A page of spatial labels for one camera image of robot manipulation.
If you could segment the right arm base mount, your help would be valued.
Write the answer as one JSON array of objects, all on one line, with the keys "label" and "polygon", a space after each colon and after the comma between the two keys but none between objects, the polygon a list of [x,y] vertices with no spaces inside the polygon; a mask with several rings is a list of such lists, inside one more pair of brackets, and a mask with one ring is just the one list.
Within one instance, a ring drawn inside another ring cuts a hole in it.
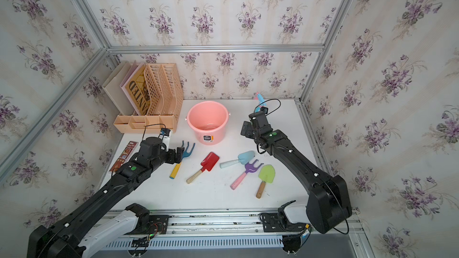
[{"label": "right arm base mount", "polygon": [[261,212],[259,219],[264,232],[301,232],[311,227],[306,205],[296,200],[281,205],[276,212]]}]

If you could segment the blue pink spray bottle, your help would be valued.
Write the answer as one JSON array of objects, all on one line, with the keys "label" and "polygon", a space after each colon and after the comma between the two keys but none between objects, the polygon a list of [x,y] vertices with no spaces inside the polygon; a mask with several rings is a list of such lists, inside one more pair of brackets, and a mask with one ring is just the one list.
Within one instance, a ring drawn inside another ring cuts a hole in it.
[{"label": "blue pink spray bottle", "polygon": [[254,99],[258,100],[258,105],[255,107],[255,112],[261,111],[262,107],[265,107],[266,99],[263,97],[261,93],[254,93]]}]

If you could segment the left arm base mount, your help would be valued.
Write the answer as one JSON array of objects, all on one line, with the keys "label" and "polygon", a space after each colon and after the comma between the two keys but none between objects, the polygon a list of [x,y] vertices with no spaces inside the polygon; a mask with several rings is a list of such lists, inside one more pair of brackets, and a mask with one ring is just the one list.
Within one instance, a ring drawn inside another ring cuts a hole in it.
[{"label": "left arm base mount", "polygon": [[126,235],[165,234],[167,231],[169,215],[151,214],[148,209],[140,204],[131,204],[125,208],[135,214],[136,223],[132,231]]}]

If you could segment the red shovel wooden handle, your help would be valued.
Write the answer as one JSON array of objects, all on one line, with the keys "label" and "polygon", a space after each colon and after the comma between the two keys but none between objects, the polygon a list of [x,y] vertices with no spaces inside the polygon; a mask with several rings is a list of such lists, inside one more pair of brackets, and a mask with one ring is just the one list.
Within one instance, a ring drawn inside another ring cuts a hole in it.
[{"label": "red shovel wooden handle", "polygon": [[186,180],[187,184],[192,183],[200,174],[204,173],[205,171],[211,171],[213,167],[216,165],[216,163],[219,161],[220,157],[215,154],[214,152],[210,152],[205,159],[201,162],[201,168],[193,174],[191,177],[189,177]]}]

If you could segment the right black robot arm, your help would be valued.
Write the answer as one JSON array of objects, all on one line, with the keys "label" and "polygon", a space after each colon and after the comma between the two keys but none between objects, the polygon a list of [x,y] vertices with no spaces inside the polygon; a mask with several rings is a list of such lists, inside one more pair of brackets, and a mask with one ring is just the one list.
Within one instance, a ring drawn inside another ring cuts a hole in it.
[{"label": "right black robot arm", "polygon": [[314,165],[286,134],[272,129],[264,112],[250,114],[241,135],[252,139],[258,150],[279,160],[300,181],[308,193],[306,215],[319,233],[326,234],[352,216],[345,180],[339,175],[332,177]]}]

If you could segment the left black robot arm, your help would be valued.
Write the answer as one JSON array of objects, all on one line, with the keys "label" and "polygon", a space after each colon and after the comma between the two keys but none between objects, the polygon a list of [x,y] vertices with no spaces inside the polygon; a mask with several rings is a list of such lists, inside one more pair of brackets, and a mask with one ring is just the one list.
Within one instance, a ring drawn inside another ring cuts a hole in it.
[{"label": "left black robot arm", "polygon": [[39,226],[29,236],[29,258],[83,258],[90,249],[99,251],[107,242],[88,234],[94,225],[124,197],[135,191],[164,163],[182,161],[184,147],[169,149],[159,137],[148,137],[140,144],[139,151],[124,163],[92,197],[66,217],[51,226]]}]

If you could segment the blue fork yellow handle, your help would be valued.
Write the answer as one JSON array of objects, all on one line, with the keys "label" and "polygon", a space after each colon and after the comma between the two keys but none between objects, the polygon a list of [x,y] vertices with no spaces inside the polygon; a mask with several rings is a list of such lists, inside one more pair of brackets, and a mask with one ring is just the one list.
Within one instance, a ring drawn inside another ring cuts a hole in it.
[{"label": "blue fork yellow handle", "polygon": [[[186,144],[186,146],[185,146],[185,142],[182,142],[182,147],[184,148],[184,151],[183,151],[183,154],[182,154],[182,159],[185,159],[185,158],[191,156],[195,146],[196,146],[196,144],[193,143],[191,149],[189,149],[190,148],[190,143],[188,142]],[[175,165],[174,169],[172,170],[171,174],[169,175],[170,179],[175,179],[176,178],[176,176],[177,176],[177,174],[179,172],[180,166],[181,166],[181,163]]]}]

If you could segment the green shovel wooden handle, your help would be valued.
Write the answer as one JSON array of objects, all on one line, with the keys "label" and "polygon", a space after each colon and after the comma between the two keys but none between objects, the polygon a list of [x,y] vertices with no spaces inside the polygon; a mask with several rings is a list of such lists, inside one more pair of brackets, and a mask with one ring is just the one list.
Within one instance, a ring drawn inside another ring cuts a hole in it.
[{"label": "green shovel wooden handle", "polygon": [[266,184],[270,184],[273,182],[275,178],[276,172],[275,169],[272,165],[265,165],[261,168],[261,171],[258,175],[258,177],[261,179],[261,184],[259,185],[256,197],[258,199],[261,199],[264,189],[266,187]]}]

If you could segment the light blue trowel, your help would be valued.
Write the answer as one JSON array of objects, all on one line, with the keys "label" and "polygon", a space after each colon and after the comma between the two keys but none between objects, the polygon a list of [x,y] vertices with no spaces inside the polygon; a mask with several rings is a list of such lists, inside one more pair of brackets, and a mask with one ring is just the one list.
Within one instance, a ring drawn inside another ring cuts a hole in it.
[{"label": "light blue trowel", "polygon": [[220,168],[227,168],[235,164],[246,165],[255,157],[255,152],[250,150],[238,155],[237,159],[221,162],[219,164]]}]

